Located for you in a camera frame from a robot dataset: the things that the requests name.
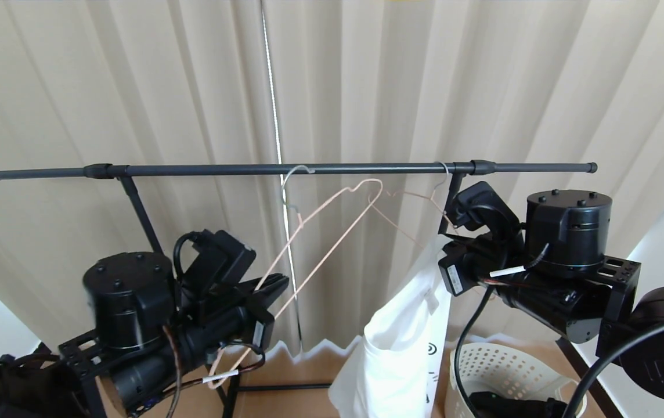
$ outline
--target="white cloth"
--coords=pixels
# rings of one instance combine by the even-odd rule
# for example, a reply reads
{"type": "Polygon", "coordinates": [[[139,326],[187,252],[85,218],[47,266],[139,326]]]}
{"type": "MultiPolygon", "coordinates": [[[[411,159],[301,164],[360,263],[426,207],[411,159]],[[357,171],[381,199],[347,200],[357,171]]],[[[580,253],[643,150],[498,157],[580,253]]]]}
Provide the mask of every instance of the white cloth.
{"type": "Polygon", "coordinates": [[[430,416],[450,307],[438,268],[448,241],[439,235],[428,243],[404,288],[364,328],[330,387],[340,418],[430,416]]]}

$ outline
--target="white plastic basket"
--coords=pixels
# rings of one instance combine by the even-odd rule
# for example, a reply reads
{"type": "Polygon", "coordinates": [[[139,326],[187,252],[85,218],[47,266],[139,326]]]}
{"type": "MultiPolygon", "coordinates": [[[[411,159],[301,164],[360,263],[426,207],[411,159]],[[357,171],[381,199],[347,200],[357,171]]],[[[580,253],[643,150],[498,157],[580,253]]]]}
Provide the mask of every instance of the white plastic basket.
{"type": "MultiPolygon", "coordinates": [[[[455,350],[450,355],[450,387],[446,395],[446,418],[474,418],[464,404],[454,373],[455,350]]],[[[461,382],[467,394],[494,392],[504,398],[563,399],[560,389],[577,381],[562,376],[540,360],[517,349],[499,344],[464,344],[459,359],[461,382]]],[[[581,416],[587,406],[587,396],[576,416],[581,416]]]]}

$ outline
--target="metal hook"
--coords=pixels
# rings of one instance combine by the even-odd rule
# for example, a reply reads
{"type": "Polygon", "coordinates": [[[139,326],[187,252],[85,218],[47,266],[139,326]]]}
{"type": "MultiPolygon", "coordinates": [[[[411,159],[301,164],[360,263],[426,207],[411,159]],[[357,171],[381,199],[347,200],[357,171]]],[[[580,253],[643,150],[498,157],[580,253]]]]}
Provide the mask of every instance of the metal hook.
{"type": "Polygon", "coordinates": [[[297,165],[297,166],[293,167],[292,169],[290,169],[288,174],[286,174],[285,177],[283,178],[283,182],[281,183],[281,199],[283,199],[283,204],[285,204],[286,207],[290,207],[291,209],[293,209],[295,212],[297,212],[297,214],[299,213],[298,212],[298,206],[295,206],[295,204],[288,204],[288,202],[285,199],[285,185],[286,185],[286,183],[288,183],[288,179],[291,177],[291,175],[295,173],[295,170],[298,170],[300,168],[303,168],[304,170],[306,170],[306,172],[308,172],[308,174],[314,174],[314,172],[316,172],[316,170],[310,169],[309,167],[306,167],[305,165],[300,164],[300,165],[297,165]]]}
{"type": "Polygon", "coordinates": [[[446,175],[445,175],[445,177],[443,177],[443,182],[438,183],[437,185],[435,185],[434,188],[432,188],[432,192],[433,192],[433,193],[435,193],[435,191],[438,190],[439,187],[441,187],[442,185],[444,185],[444,183],[448,182],[448,175],[449,175],[449,173],[448,173],[448,166],[446,166],[445,163],[441,163],[440,161],[436,161],[436,163],[438,163],[438,164],[440,164],[440,165],[443,166],[443,168],[446,170],[446,175]]]}

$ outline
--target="beige curtain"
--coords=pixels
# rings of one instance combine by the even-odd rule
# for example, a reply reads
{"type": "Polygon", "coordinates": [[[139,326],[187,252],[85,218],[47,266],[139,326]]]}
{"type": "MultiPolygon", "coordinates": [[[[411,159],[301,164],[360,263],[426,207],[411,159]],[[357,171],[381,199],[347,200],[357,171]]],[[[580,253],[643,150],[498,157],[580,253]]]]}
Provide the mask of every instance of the beige curtain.
{"type": "MultiPolygon", "coordinates": [[[[284,163],[596,161],[594,175],[496,174],[464,187],[488,181],[520,217],[536,190],[609,193],[609,253],[625,256],[664,209],[664,2],[0,3],[0,169],[273,163],[274,110],[284,163]]],[[[309,214],[361,178],[296,176],[288,200],[309,214]]],[[[443,177],[382,179],[430,194],[443,177]]],[[[284,244],[278,178],[136,183],[165,248],[187,230],[226,228],[258,251],[257,276],[284,244]]],[[[305,226],[292,246],[297,282],[372,191],[305,226]]],[[[417,198],[377,206],[420,243],[438,226],[417,198]]],[[[147,248],[115,181],[0,182],[0,299],[52,347],[92,325],[83,271],[147,248]]],[[[299,349],[298,321],[305,349],[347,345],[417,253],[367,214],[276,337],[299,349]]],[[[276,270],[289,273],[284,262],[276,270]]],[[[453,302],[454,331],[477,298],[453,302]]],[[[494,302],[475,331],[554,337],[518,313],[494,302]]]]}
{"type": "MultiPolygon", "coordinates": [[[[664,209],[664,2],[266,0],[265,18],[284,162],[596,161],[594,175],[496,174],[464,187],[488,181],[521,218],[535,191],[608,193],[608,252],[621,257],[664,209]]],[[[383,178],[392,192],[425,195],[441,180],[383,178]]],[[[288,195],[308,214],[358,180],[300,176],[288,195]]],[[[305,227],[293,246],[297,280],[366,203],[366,192],[345,196],[305,227]]],[[[438,215],[420,199],[379,207],[421,242],[436,231],[438,215]]],[[[360,333],[417,253],[367,215],[300,295],[305,347],[360,333]]],[[[454,331],[478,298],[453,301],[454,331]]],[[[555,338],[501,302],[475,331],[555,338]]]]}

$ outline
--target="clothes rack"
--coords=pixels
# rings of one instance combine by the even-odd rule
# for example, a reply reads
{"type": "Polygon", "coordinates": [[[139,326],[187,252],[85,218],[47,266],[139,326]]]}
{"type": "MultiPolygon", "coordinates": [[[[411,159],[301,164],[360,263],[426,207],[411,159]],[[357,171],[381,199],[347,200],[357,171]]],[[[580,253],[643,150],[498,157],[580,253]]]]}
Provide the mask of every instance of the clothes rack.
{"type": "MultiPolygon", "coordinates": [[[[141,223],[151,249],[164,254],[154,227],[149,220],[143,201],[139,197],[138,188],[133,177],[165,177],[187,175],[285,175],[299,164],[203,164],[203,165],[114,165],[91,164],[77,168],[46,168],[32,170],[0,170],[0,180],[14,180],[24,178],[64,178],[86,177],[95,179],[116,179],[120,181],[126,196],[131,201],[136,216],[141,223]]],[[[459,192],[461,181],[466,175],[486,175],[493,172],[596,172],[595,163],[496,163],[493,161],[472,160],[468,162],[435,163],[367,163],[367,164],[303,164],[310,172],[303,170],[295,175],[324,175],[324,174],[443,174],[443,166],[452,175],[448,188],[446,202],[451,201],[459,192]]],[[[442,219],[439,233],[446,231],[446,220],[442,219]]],[[[237,395],[240,392],[260,391],[293,391],[304,389],[321,389],[330,386],[329,383],[319,384],[273,384],[263,386],[241,386],[241,375],[232,376],[229,388],[224,392],[222,387],[217,389],[218,396],[223,402],[223,418],[232,418],[237,395]]]]}

